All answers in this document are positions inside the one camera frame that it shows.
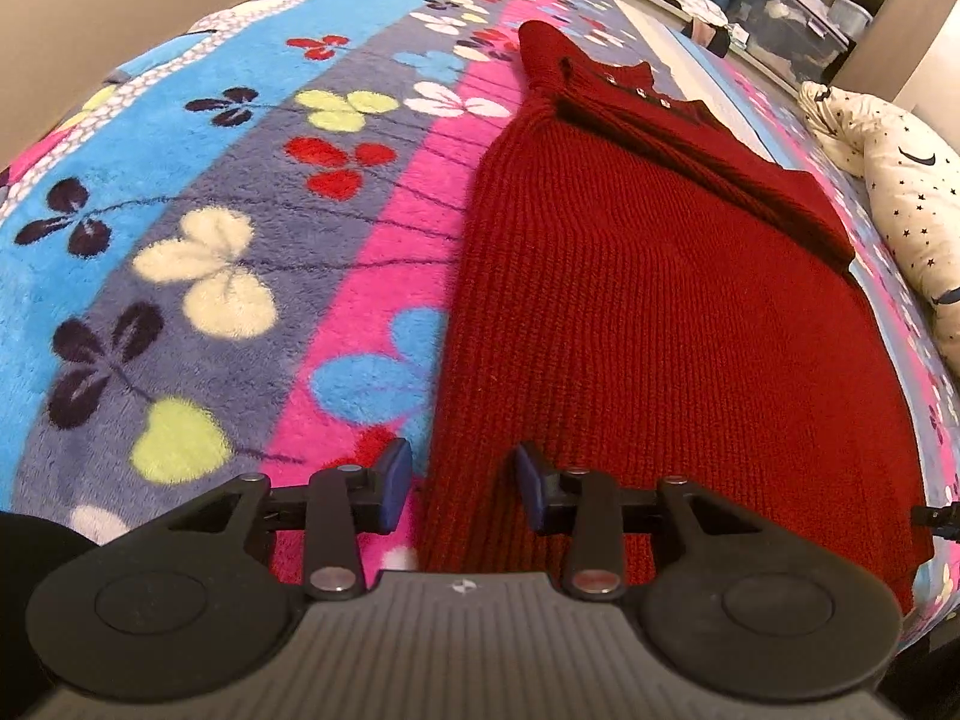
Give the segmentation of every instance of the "clear plastic container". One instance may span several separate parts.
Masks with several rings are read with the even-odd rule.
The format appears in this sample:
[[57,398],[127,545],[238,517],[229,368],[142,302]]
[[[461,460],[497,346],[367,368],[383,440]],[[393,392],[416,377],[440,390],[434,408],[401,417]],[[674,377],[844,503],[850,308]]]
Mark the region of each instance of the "clear plastic container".
[[859,40],[867,24],[874,19],[869,10],[850,0],[833,0],[827,15],[851,40]]
[[731,0],[727,18],[750,32],[747,51],[795,86],[820,83],[850,45],[818,0]]

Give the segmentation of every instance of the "bed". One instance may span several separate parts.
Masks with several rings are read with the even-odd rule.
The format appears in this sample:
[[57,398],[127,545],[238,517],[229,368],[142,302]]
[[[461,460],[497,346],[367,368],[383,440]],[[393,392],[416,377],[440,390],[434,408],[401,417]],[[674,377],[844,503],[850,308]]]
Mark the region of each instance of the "bed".
[[[100,543],[251,470],[302,484],[396,436],[428,466],[469,180],[523,97],[515,30],[651,64],[856,245],[930,506],[960,499],[958,397],[843,175],[796,110],[618,0],[251,0],[117,68],[0,175],[0,508]],[[856,513],[851,513],[856,526]],[[416,495],[368,571],[416,564]],[[296,541],[275,570],[291,578]],[[935,539],[902,646],[960,601]]]

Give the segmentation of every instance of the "pillow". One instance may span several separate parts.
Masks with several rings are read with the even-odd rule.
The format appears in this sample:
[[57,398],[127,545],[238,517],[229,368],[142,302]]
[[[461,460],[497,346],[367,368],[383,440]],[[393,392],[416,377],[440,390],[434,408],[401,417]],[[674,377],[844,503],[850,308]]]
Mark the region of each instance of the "pillow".
[[932,306],[934,341],[960,375],[960,156],[916,116],[872,95],[808,81],[799,103],[830,160],[866,182],[874,226]]

